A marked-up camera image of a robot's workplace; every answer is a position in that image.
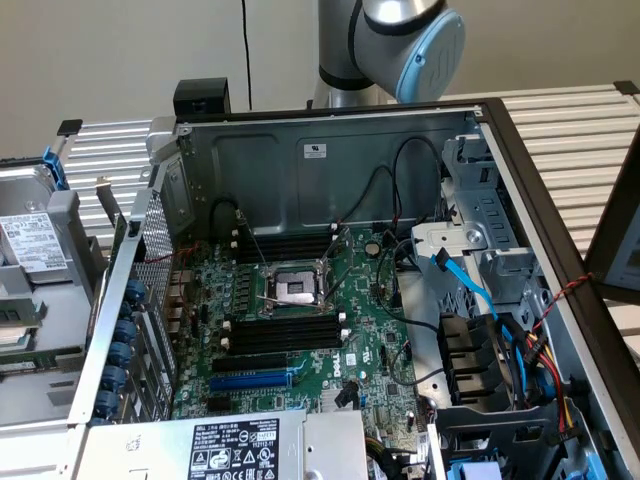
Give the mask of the steel socket cover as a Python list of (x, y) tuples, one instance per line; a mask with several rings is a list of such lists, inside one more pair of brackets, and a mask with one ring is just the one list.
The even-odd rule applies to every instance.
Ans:
[[(345, 266), (333, 283), (330, 284), (329, 277), (330, 273), (333, 272), (332, 261), (340, 258), (345, 260)], [(322, 303), (325, 304), (343, 285), (354, 267), (354, 240), (349, 227), (342, 227), (339, 232), (333, 236), (332, 242), (318, 261), (318, 265), (324, 280)]]

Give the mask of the thin steel locking lever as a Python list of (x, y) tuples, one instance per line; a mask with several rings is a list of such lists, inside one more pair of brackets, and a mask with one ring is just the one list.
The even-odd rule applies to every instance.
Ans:
[(262, 249), (261, 249), (261, 247), (260, 247), (260, 245), (259, 245), (259, 243), (258, 243), (258, 241), (256, 239), (254, 231), (251, 228), (246, 215), (244, 214), (244, 212), (241, 209), (237, 209), (236, 210), (236, 215), (237, 215), (239, 224), (245, 227), (246, 232), (248, 233), (248, 235), (249, 235), (249, 237), (250, 237), (250, 239), (251, 239), (251, 241), (252, 241), (252, 243), (253, 243), (253, 245), (254, 245), (254, 247), (256, 249), (256, 252), (258, 253), (258, 255), (260, 257), (261, 264), (262, 264), (263, 277), (265, 279), (268, 279), (271, 276), (270, 267), (268, 265), (268, 262), (266, 261), (266, 258), (265, 258), (264, 254), (263, 254), (263, 251), (262, 251)]
[(325, 309), (328, 308), (327, 305), (319, 302), (302, 302), (302, 301), (292, 301), (292, 300), (282, 300), (277, 298), (271, 298), (263, 295), (256, 295), (257, 299), (264, 300), (265, 302), (271, 302), (277, 305), (288, 305), (288, 306), (297, 306), (297, 307), (307, 307), (307, 308), (315, 308), (315, 309)]

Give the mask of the green Dell motherboard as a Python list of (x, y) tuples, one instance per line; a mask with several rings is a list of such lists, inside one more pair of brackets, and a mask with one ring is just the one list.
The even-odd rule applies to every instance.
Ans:
[[(281, 352), (288, 367), (304, 365), (290, 388), (268, 388), (211, 393), (213, 359), (232, 356), (221, 346), (221, 331), (231, 322), (290, 317), (256, 315), (257, 272), (262, 267), (256, 249), (235, 241), (203, 244), (179, 259), (175, 271), (191, 270), (193, 282), (184, 305), (174, 351), (178, 381), (171, 407), (173, 419), (209, 414), (207, 399), (230, 395), (238, 401), (235, 414), (303, 410), (320, 412), (323, 390), (342, 389), (348, 381), (359, 386), (360, 409), (367, 436), (391, 449), (411, 450), (419, 430), (417, 390), (411, 359), (403, 351), (407, 328), (399, 321), (400, 288), (393, 271), (395, 246), (390, 235), (350, 228), (354, 240), (354, 267), (330, 299), (341, 323), (343, 346), (336, 349)], [(365, 244), (376, 241), (380, 255), (371, 258)], [(320, 260), (326, 249), (263, 251), (268, 265)], [(310, 313), (291, 316), (319, 316)]]

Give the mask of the open grey PC case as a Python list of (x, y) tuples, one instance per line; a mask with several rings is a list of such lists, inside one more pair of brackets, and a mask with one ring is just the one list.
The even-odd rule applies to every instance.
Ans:
[[(93, 427), (175, 421), (177, 327), (166, 318), (176, 263), (203, 244), (227, 243), (232, 231), (254, 234), (339, 232), (342, 227), (390, 235), (393, 271), (407, 328), (420, 426), (411, 450), (391, 449), (364, 431), (369, 480), (447, 480), (437, 412), (454, 406), (438, 346), (440, 315), (427, 299), (412, 229), (441, 207), (444, 143), (483, 137), (542, 272), (537, 316), (523, 327), (495, 309), (442, 249), (431, 258), (479, 294), (519, 364), (520, 410), (554, 404), (568, 458), (552, 480), (640, 480), (640, 371), (573, 244), (529, 153), (497, 100), (338, 111), (205, 115), (159, 119), (147, 139), (150, 170), (128, 213), (124, 240), (109, 259), (105, 293), (82, 371), (71, 420), (81, 436), (77, 479)], [(125, 300), (127, 281), (146, 287), (145, 301)], [(108, 418), (96, 395), (116, 322), (138, 333), (120, 404)]]

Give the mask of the long black expansion slot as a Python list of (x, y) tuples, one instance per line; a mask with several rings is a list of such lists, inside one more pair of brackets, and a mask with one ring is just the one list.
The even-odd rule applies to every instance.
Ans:
[(213, 359), (211, 371), (215, 374), (286, 370), (288, 356), (285, 353), (269, 353), (250, 356), (227, 356)]

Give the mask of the silver finned heatsink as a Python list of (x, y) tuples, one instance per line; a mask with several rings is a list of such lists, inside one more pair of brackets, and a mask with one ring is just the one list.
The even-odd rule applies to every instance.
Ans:
[(360, 409), (360, 398), (358, 396), (355, 397), (355, 400), (345, 400), (340, 396), (341, 393), (341, 389), (323, 390), (320, 397), (320, 412), (330, 413)]

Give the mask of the silver disk bay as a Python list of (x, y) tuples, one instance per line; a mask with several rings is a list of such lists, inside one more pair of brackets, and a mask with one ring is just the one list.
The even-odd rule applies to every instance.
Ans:
[(542, 277), (534, 250), (517, 231), (519, 220), (487, 141), (460, 135), (444, 143), (441, 207), (433, 221), (412, 229), (417, 264), (432, 308), (473, 317), (489, 311), (481, 296), (431, 258), (451, 260), (523, 327), (533, 325), (536, 283)]

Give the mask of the black fan shroud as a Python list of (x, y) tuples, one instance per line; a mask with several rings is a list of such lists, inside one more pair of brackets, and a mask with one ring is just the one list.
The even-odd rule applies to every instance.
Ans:
[(482, 413), (517, 411), (521, 372), (510, 342), (498, 335), (490, 315), (440, 315), (438, 346), (454, 406)]

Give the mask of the black box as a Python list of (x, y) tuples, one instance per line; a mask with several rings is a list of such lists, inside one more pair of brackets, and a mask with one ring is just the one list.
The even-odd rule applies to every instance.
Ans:
[(173, 95), (177, 117), (229, 114), (231, 112), (228, 79), (226, 77), (183, 79)]

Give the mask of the short black expansion slot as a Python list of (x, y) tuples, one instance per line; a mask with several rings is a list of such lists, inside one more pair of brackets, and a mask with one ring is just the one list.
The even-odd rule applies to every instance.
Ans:
[(212, 415), (229, 415), (238, 412), (239, 403), (230, 395), (211, 396), (207, 399), (206, 409)]

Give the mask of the black plastic drive cage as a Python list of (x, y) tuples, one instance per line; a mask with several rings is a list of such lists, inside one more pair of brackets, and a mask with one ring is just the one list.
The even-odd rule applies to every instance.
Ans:
[(506, 480), (552, 480), (567, 449), (559, 434), (554, 404), (529, 410), (482, 413), (468, 407), (437, 412), (436, 429), (447, 465), (496, 460)]

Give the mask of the grey drive tray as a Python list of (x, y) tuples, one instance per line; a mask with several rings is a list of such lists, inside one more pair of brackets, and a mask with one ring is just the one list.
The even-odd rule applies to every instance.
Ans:
[(98, 241), (85, 232), (79, 207), (79, 197), (72, 190), (56, 190), (47, 206), (69, 254), (69, 282), (33, 284), (21, 267), (8, 264), (0, 252), (0, 298), (31, 298), (46, 306), (42, 324), (29, 343), (0, 347), (0, 353), (71, 346), (84, 350), (81, 355), (36, 363), (33, 372), (0, 374), (0, 429), (60, 420), (69, 414), (84, 363), (91, 309), (105, 269)]

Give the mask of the blue plastic disk clip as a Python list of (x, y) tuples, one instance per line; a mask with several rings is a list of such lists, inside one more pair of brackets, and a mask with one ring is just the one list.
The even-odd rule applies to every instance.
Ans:
[(57, 190), (68, 190), (69, 185), (66, 179), (63, 164), (58, 153), (48, 146), (42, 155), (43, 164), (50, 170)]

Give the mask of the blue plastic caddy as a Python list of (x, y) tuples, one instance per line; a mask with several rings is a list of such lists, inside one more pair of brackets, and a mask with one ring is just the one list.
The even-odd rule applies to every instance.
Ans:
[(447, 471), (447, 480), (502, 480), (495, 461), (454, 462)]

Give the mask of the silver hard disk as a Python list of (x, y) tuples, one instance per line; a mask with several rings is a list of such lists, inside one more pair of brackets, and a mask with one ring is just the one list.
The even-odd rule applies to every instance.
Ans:
[(0, 167), (0, 252), (36, 285), (69, 282), (69, 254), (47, 213), (57, 185), (44, 165)]

